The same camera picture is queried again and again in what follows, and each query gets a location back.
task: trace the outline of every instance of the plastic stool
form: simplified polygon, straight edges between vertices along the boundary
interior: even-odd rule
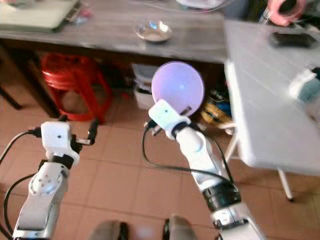
[[[67,115],[73,121],[88,121],[92,118],[98,118],[100,123],[105,121],[104,114],[112,102],[112,91],[93,59],[50,53],[42,59],[42,73],[62,115]],[[102,105],[96,99],[92,84],[101,85],[107,94]],[[88,108],[87,113],[70,113],[65,110],[62,99],[69,91],[81,95]]]

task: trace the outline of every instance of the tiled floor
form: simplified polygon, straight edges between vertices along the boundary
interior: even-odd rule
[[[22,87],[10,81],[5,86],[25,108],[15,111],[0,99],[0,152],[15,134],[50,121]],[[214,239],[208,208],[193,179],[185,173],[152,169],[143,162],[140,140],[146,117],[132,98],[116,96],[106,124],[98,129],[96,144],[84,148],[79,165],[71,172],[55,240],[85,240],[98,223],[110,219],[128,222],[133,240],[160,240],[164,219],[173,213],[188,218],[200,240]],[[72,126],[74,133],[86,136],[88,123],[72,122]],[[217,139],[226,147],[226,135]],[[147,151],[159,163],[186,165],[177,144],[163,135],[150,138]],[[44,157],[39,139],[19,140],[0,167],[1,199],[15,180],[35,172]],[[319,177],[289,174],[296,200],[289,203],[276,171],[252,169],[239,160],[232,160],[230,167],[242,198],[269,240],[320,239]],[[12,224],[26,194],[24,182],[10,199]]]

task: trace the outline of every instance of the metal bowl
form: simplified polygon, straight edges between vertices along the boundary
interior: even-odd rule
[[[148,21],[143,25],[138,25],[135,33],[143,40],[160,43],[171,37],[172,30],[163,21]]]

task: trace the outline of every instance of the black phone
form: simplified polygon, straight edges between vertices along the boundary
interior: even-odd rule
[[[279,33],[273,32],[269,41],[274,47],[312,48],[317,40],[307,33]]]

